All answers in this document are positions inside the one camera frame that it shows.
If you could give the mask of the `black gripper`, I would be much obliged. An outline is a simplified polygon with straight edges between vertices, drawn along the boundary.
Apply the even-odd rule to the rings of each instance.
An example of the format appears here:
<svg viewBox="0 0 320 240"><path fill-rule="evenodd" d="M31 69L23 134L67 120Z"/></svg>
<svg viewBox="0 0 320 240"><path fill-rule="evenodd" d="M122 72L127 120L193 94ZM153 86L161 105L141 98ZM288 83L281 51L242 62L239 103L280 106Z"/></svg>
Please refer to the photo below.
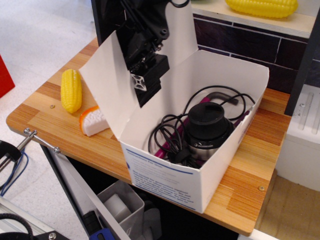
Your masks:
<svg viewBox="0 0 320 240"><path fill-rule="evenodd" d="M161 89L161 77L170 69L168 57L155 54L170 35L166 19L168 3L168 0L120 1L126 20L119 28L119 43L141 108Z"/></svg>

